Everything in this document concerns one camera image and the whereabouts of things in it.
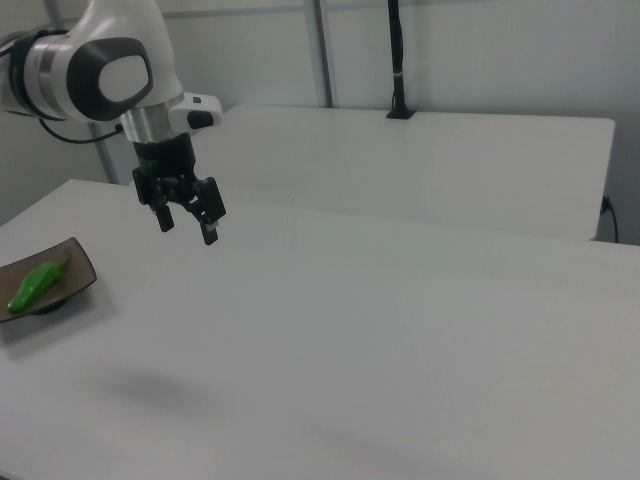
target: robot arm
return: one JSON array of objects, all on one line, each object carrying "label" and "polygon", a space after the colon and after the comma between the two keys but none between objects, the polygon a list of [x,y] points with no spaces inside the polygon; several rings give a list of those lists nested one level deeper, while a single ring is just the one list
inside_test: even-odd
[{"label": "robot arm", "polygon": [[45,120],[120,119],[140,166],[138,197],[173,228],[168,203],[200,222],[205,243],[225,215],[213,178],[198,180],[191,136],[222,121],[215,97],[186,94],[155,0],[92,0],[69,32],[0,40],[0,109]]}]

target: black cable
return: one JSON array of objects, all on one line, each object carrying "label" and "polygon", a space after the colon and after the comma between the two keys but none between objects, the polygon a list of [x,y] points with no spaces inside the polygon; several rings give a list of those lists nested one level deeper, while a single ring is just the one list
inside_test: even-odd
[{"label": "black cable", "polygon": [[53,130],[51,130],[49,125],[47,125],[44,120],[40,119],[39,121],[40,121],[40,125],[42,125],[42,128],[44,128],[52,137],[55,137],[58,140],[61,140],[61,141],[65,142],[65,143],[71,143],[73,145],[87,145],[87,144],[90,144],[90,143],[101,142],[102,140],[106,140],[108,138],[115,137],[116,135],[120,135],[124,131],[122,129],[122,125],[118,124],[118,125],[116,125],[116,131],[115,132],[108,133],[108,134],[103,135],[101,137],[90,138],[88,140],[73,140],[71,138],[63,137],[62,135],[59,135],[56,132],[54,132]]},{"label": "black cable", "polygon": [[609,197],[602,197],[600,215],[604,215],[607,210],[611,210],[611,216],[613,217],[613,231],[615,233],[616,243],[620,243],[618,238],[618,217],[616,217],[616,211],[613,208],[613,203],[611,203],[611,199]]},{"label": "black cable", "polygon": [[618,218],[616,217],[616,211],[613,209],[611,202],[609,202],[609,209],[611,210],[611,216],[613,217],[613,231],[616,235],[616,243],[620,243],[618,241]]}]

